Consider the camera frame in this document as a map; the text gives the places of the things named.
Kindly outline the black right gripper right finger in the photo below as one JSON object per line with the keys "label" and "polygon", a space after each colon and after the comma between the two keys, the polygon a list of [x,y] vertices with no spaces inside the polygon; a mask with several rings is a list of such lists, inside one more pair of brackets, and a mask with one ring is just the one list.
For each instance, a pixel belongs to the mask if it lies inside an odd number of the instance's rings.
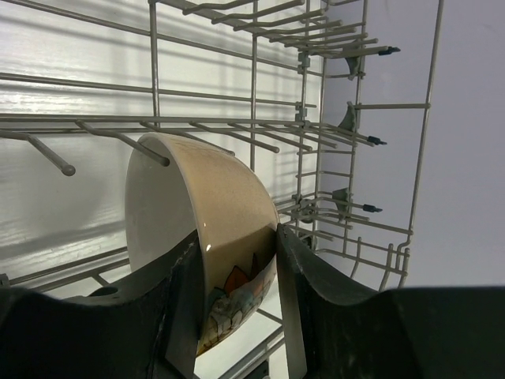
{"label": "black right gripper right finger", "polygon": [[374,291],[279,225],[277,270],[292,378],[501,378],[502,287]]}

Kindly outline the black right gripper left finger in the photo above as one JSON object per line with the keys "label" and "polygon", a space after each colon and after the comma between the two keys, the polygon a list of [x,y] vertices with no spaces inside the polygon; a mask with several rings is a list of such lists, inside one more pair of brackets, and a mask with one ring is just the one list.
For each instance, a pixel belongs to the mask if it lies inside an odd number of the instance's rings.
{"label": "black right gripper left finger", "polygon": [[196,232],[89,296],[1,290],[4,378],[191,378],[203,327]]}

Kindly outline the beige painted ceramic bowl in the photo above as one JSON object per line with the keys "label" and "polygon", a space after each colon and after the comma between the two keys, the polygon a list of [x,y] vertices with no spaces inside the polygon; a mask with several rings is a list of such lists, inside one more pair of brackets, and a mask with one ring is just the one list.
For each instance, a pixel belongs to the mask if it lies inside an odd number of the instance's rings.
{"label": "beige painted ceramic bowl", "polygon": [[210,144],[146,133],[140,144],[169,164],[133,151],[125,182],[125,235],[133,271],[192,232],[203,255],[208,300],[198,353],[212,349],[259,308],[276,274],[279,216],[263,183]]}

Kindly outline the grey wire dish rack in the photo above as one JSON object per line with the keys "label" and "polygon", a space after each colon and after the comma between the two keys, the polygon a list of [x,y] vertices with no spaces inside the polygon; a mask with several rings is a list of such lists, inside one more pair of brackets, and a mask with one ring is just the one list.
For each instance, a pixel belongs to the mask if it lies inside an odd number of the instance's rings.
{"label": "grey wire dish rack", "polygon": [[359,131],[367,105],[325,122],[326,65],[361,81],[368,55],[395,52],[365,20],[325,22],[312,1],[94,1],[1,4],[1,290],[65,300],[135,272],[125,235],[125,182],[146,133],[201,141],[263,183],[279,225],[307,240],[353,236],[375,207],[346,185],[320,189],[324,153],[354,158],[382,141]]}

